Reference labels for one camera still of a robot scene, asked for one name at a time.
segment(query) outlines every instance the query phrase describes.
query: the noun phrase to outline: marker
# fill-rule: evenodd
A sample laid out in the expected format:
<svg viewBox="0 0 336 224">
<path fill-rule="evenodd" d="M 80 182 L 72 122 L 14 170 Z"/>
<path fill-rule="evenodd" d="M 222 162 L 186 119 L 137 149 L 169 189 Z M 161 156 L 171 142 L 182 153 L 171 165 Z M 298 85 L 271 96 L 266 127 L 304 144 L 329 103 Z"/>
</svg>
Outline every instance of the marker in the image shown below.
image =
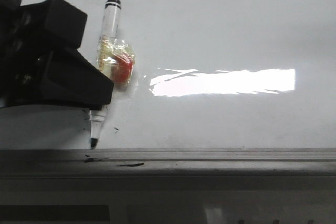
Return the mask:
<svg viewBox="0 0 336 224">
<path fill-rule="evenodd" d="M 104 18 L 101 27 L 101 34 L 99 39 L 99 48 L 104 46 L 104 41 L 113 43 L 117 37 L 118 23 L 121 11 L 120 0 L 107 0 L 105 3 Z M 97 68 L 105 74 L 108 78 L 111 75 L 111 67 L 102 65 L 101 50 L 98 50 Z M 91 121 L 91 149 L 96 148 L 97 142 L 100 137 L 100 131 L 107 115 L 108 105 L 103 105 L 101 110 L 90 110 Z"/>
</svg>

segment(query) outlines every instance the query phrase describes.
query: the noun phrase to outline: white board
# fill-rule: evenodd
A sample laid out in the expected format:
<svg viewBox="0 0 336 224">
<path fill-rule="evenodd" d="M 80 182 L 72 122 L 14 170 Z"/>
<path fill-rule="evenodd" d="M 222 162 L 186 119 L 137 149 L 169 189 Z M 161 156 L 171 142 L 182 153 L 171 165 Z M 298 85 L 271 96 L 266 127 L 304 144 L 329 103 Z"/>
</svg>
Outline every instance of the white board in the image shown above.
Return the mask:
<svg viewBox="0 0 336 224">
<path fill-rule="evenodd" d="M 43 0 L 23 0 L 23 4 Z M 80 52 L 95 63 L 105 0 Z M 121 0 L 137 54 L 98 148 L 335 148 L 335 0 Z M 87 112 L 0 110 L 1 149 L 88 148 Z"/>
</svg>

